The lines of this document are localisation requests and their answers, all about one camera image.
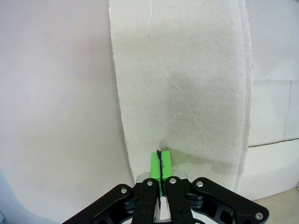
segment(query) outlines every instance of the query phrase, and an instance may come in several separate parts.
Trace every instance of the silver screw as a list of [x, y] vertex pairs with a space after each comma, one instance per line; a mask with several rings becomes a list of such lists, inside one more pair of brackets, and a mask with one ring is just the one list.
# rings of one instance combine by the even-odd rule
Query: silver screw
[[121, 193], [126, 193], [127, 192], [127, 189], [125, 189], [125, 188], [123, 188], [123, 189], [121, 189]]
[[199, 188], [204, 186], [204, 183], [202, 181], [197, 181], [196, 186], [198, 186]]
[[261, 212], [256, 213], [256, 219], [261, 220], [263, 218], [263, 214]]
[[177, 180], [174, 179], [174, 178], [171, 178], [171, 179], [169, 180], [170, 183], [175, 183], [176, 181], [177, 181]]

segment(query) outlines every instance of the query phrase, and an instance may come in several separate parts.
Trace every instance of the white panel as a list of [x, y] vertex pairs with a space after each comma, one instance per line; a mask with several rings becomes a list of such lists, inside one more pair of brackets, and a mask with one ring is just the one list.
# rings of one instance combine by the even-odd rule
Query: white panel
[[285, 126], [285, 138], [299, 138], [299, 81], [292, 81], [288, 119]]
[[248, 148], [239, 194], [255, 200], [297, 186], [299, 140]]
[[296, 189], [256, 200], [255, 202], [269, 210], [270, 216], [266, 224], [299, 223], [299, 192]]
[[247, 0], [254, 80], [299, 80], [299, 2]]
[[133, 176], [171, 151], [190, 180], [236, 189], [248, 143], [251, 52], [243, 0], [110, 0]]
[[249, 145], [284, 139], [290, 81], [254, 81]]
[[24, 215], [11, 223], [62, 223], [132, 184], [108, 1], [0, 1], [0, 32], [0, 164], [13, 192], [0, 205]]

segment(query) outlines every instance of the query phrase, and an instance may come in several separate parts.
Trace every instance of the cardboard sheet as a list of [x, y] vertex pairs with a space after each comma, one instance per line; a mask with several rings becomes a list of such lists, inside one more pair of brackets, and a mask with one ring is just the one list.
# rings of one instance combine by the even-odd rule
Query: cardboard sheet
[[133, 176], [150, 153], [237, 190], [247, 149], [251, 48], [243, 0], [110, 0], [111, 37]]

